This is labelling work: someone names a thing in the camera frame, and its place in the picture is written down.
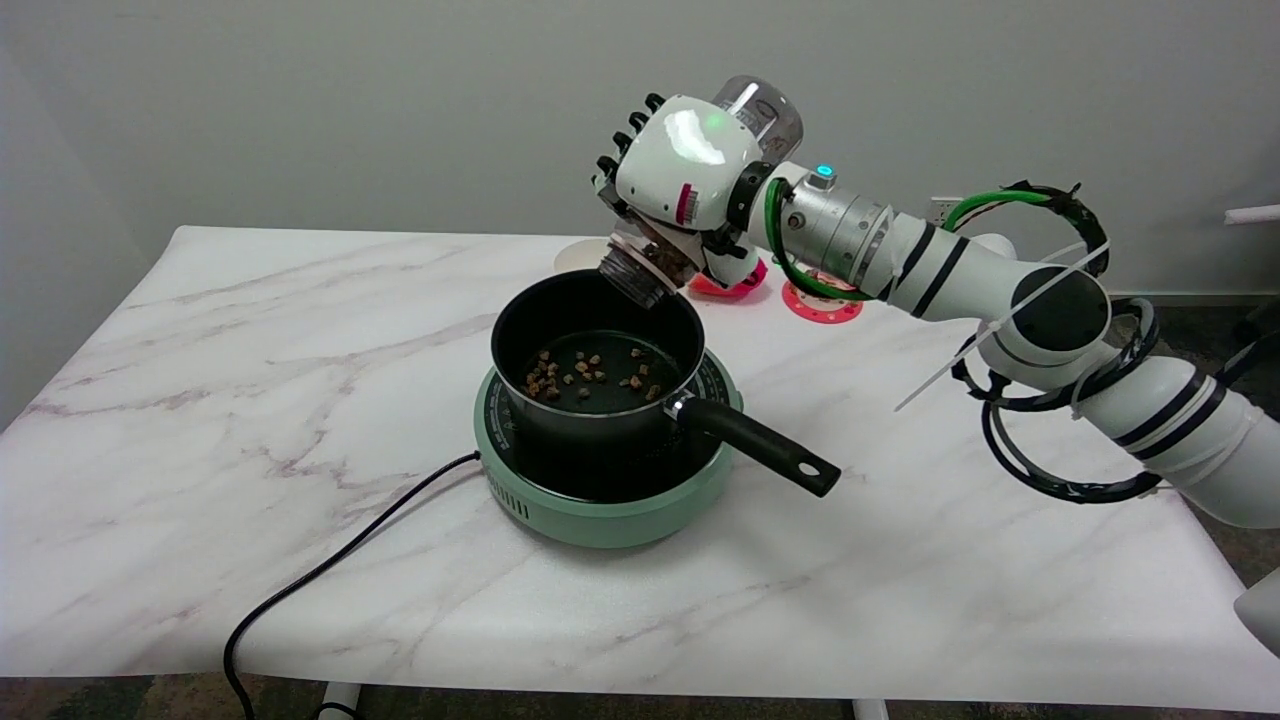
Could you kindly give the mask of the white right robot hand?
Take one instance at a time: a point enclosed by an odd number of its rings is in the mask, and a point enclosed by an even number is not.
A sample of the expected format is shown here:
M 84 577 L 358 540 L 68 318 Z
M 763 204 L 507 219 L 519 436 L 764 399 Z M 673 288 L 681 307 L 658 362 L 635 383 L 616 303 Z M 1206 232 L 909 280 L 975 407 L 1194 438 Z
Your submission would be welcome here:
M 591 186 L 631 233 L 614 234 L 600 273 L 635 302 L 652 306 L 696 275 L 731 290 L 756 269 L 756 251 L 732 225 L 731 196 L 763 159 L 736 115 L 686 95 L 649 94 L 596 159 Z

